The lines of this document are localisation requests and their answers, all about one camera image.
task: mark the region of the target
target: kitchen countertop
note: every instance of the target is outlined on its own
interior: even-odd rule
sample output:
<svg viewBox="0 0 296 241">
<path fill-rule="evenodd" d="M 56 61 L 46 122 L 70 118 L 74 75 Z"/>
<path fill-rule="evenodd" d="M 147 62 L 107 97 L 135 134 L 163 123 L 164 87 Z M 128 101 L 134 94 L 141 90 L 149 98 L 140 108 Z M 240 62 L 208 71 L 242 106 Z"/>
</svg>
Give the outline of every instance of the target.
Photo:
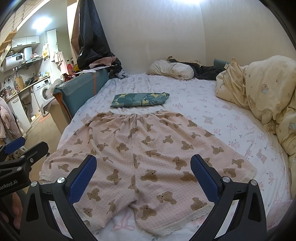
<svg viewBox="0 0 296 241">
<path fill-rule="evenodd" d="M 21 91 L 15 93 L 14 95 L 10 95 L 5 101 L 6 101 L 6 102 L 10 101 L 13 97 L 17 96 L 20 92 L 22 92 L 22 91 L 28 89 L 29 87 L 31 87 L 31 86 L 33 86 L 33 85 L 35 85 L 35 84 L 37 84 L 37 83 L 39 83 L 39 82 L 41 82 L 41 81 L 43 81 L 43 80 L 46 80 L 46 79 L 49 78 L 49 77 L 50 77 L 50 76 L 46 76 L 46 77 L 44 77 L 44 78 L 42 78 L 42 79 L 37 80 L 37 81 L 34 82 L 33 84 L 30 84 L 30 85 L 27 86 L 26 88 L 23 88 Z"/>
</svg>

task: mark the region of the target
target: white floral bed sheet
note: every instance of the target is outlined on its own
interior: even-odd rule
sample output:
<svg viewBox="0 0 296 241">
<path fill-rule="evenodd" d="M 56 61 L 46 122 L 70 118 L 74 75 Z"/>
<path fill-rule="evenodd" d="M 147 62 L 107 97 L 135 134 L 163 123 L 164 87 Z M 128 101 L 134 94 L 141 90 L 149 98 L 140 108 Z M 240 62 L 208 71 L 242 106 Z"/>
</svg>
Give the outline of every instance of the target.
<svg viewBox="0 0 296 241">
<path fill-rule="evenodd" d="M 291 203 L 287 155 L 278 143 L 277 137 L 264 131 L 262 124 L 251 111 L 242 109 L 215 96 L 215 81 L 192 79 L 181 81 L 171 77 L 146 74 L 132 75 L 126 79 L 109 80 L 99 93 L 89 99 L 76 113 L 71 124 L 65 129 L 60 148 L 80 126 L 98 112 L 112 111 L 123 114 L 145 114 L 157 110 L 182 113 L 199 126 L 214 134 L 224 143 L 245 156 L 257 168 L 254 177 L 262 193 L 267 226 L 279 223 Z M 110 108 L 116 94 L 167 92 L 169 99 L 164 105 L 133 108 Z M 217 236 L 225 233 L 234 214 L 237 202 L 230 208 L 227 218 Z M 52 210 L 64 235 L 70 237 L 55 203 Z M 118 213 L 105 228 L 93 234 L 102 241 L 174 241 L 189 240 L 207 216 L 184 223 L 184 227 L 170 235 L 158 237 L 141 230 L 134 219 L 134 213 L 127 207 Z"/>
</svg>

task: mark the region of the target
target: folded green garment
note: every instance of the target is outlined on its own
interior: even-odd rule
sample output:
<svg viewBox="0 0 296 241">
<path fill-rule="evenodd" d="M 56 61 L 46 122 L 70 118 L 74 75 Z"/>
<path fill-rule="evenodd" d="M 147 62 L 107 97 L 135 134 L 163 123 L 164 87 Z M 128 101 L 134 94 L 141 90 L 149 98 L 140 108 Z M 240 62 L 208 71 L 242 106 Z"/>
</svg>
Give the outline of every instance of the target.
<svg viewBox="0 0 296 241">
<path fill-rule="evenodd" d="M 115 95 L 110 107 L 164 104 L 169 97 L 170 94 L 166 92 L 119 94 Z"/>
</svg>

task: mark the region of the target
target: finger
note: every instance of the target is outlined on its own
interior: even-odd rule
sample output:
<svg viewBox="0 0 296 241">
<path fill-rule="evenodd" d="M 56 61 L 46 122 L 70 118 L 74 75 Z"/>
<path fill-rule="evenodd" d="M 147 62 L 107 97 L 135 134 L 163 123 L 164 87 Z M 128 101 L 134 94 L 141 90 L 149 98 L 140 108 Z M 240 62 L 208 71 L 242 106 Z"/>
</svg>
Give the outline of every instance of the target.
<svg viewBox="0 0 296 241">
<path fill-rule="evenodd" d="M 16 216 L 13 221 L 13 225 L 15 226 L 16 229 L 20 229 L 20 219 L 21 219 L 21 216 Z"/>
<path fill-rule="evenodd" d="M 16 216 L 22 216 L 22 202 L 17 193 L 12 194 L 12 211 Z"/>
<path fill-rule="evenodd" d="M 3 213 L 3 212 L 0 212 L 2 214 L 2 217 L 4 218 L 5 222 L 9 222 L 9 219 L 8 217 Z"/>
</svg>

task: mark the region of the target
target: teddy bear print shorts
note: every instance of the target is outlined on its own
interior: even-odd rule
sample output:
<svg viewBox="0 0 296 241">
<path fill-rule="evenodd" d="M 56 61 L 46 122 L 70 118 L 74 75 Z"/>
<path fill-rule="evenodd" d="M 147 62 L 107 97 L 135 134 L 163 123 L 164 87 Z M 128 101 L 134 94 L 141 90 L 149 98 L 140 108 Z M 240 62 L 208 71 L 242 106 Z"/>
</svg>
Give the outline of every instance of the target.
<svg viewBox="0 0 296 241">
<path fill-rule="evenodd" d="M 210 203 L 190 169 L 200 154 L 221 176 L 248 182 L 256 168 L 243 156 L 180 113 L 99 113 L 80 127 L 43 164 L 49 181 L 66 177 L 87 155 L 97 169 L 74 204 L 90 230 L 128 205 L 141 228 L 166 235 L 210 212 Z"/>
</svg>

